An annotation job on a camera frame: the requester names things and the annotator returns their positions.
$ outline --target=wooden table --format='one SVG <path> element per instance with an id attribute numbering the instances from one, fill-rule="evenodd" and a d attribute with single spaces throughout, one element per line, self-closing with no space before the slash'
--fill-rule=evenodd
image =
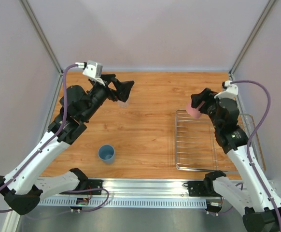
<path id="1" fill-rule="evenodd" d="M 61 175 L 77 167 L 88 177 L 99 178 L 204 178 L 202 172 L 176 169 L 175 113 L 185 108 L 192 93 L 200 93 L 205 87 L 221 91 L 228 74 L 116 72 L 116 75 L 120 81 L 135 81 L 128 108 L 106 100 L 87 124 L 87 130 L 43 175 Z M 91 88 L 81 72 L 68 74 L 68 86 L 71 85 Z M 98 148 L 104 144 L 115 148 L 116 158 L 111 165 L 98 158 Z"/>

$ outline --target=white wall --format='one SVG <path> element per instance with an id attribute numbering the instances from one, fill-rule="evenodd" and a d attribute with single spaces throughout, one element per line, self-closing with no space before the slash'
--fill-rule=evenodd
<path id="1" fill-rule="evenodd" d="M 57 78 L 19 2 L 0 0 L 0 175 L 38 142 Z M 0 196 L 0 209 L 7 208 Z"/>
<path id="2" fill-rule="evenodd" d="M 281 0 L 240 63 L 235 79 L 259 81 L 271 93 L 272 107 L 259 135 L 267 176 L 275 181 L 281 196 Z M 265 94 L 257 87 L 240 84 L 240 95 L 246 112 L 258 122 L 265 110 Z"/>
<path id="3" fill-rule="evenodd" d="M 29 0 L 61 66 L 229 71 L 267 0 Z"/>

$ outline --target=blue cup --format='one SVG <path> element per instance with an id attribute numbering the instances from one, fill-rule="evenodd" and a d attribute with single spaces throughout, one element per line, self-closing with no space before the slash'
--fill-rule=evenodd
<path id="1" fill-rule="evenodd" d="M 115 149 L 113 146 L 106 144 L 98 149 L 98 157 L 104 163 L 111 164 L 115 161 Z"/>

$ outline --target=dish rack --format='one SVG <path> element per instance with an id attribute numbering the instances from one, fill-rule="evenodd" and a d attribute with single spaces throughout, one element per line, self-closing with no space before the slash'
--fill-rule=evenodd
<path id="1" fill-rule="evenodd" d="M 245 130 L 248 137 L 255 129 L 254 119 L 248 114 L 240 114 L 238 124 Z M 238 174 L 235 165 L 217 144 L 214 127 L 208 116 L 195 119 L 185 110 L 177 110 L 175 131 L 175 162 L 178 170 L 206 172 L 221 170 Z M 265 162 L 257 134 L 252 140 L 252 146 L 258 163 L 265 171 Z"/>

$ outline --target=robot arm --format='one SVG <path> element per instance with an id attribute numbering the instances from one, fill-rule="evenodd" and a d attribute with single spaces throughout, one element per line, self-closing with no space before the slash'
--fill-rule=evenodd
<path id="1" fill-rule="evenodd" d="M 60 99 L 62 105 L 60 113 L 49 125 L 41 141 L 14 170 L 6 176 L 0 176 L 1 187 L 13 178 L 17 170 L 22 168 L 37 150 L 40 150 L 40 153 L 23 169 L 21 174 L 0 191 L 7 204 L 20 215 L 27 214 L 47 197 L 68 190 L 84 190 L 87 187 L 88 178 L 78 168 L 47 180 L 39 176 L 84 132 L 86 129 L 84 123 L 89 122 L 106 99 L 126 102 L 134 85 L 134 81 L 120 82 L 115 78 L 115 74 L 101 74 L 100 63 L 88 61 L 77 64 L 79 67 L 83 65 L 83 74 L 89 76 L 89 81 L 93 85 L 91 90 L 86 92 L 81 86 L 67 88 L 68 104 L 64 105 L 63 98 Z M 110 83 L 114 84 L 116 90 L 108 87 Z M 40 147 L 52 138 L 61 126 L 63 107 L 67 107 L 68 112 L 63 130 L 41 150 Z"/>
<path id="2" fill-rule="evenodd" d="M 261 170 L 252 147 L 249 147 L 251 159 L 248 157 L 248 137 L 238 125 L 239 109 L 233 99 L 238 94 L 238 87 L 230 81 L 224 82 L 222 87 L 224 91 L 220 93 L 206 88 L 199 94 L 192 94 L 191 107 L 210 117 L 218 145 L 236 166 L 248 192 L 240 191 L 221 171 L 205 175 L 205 188 L 225 197 L 236 208 L 243 216 L 248 232 L 277 232 L 279 225 L 272 200 L 281 215 L 281 198 Z M 270 191 L 270 198 L 261 181 Z"/>

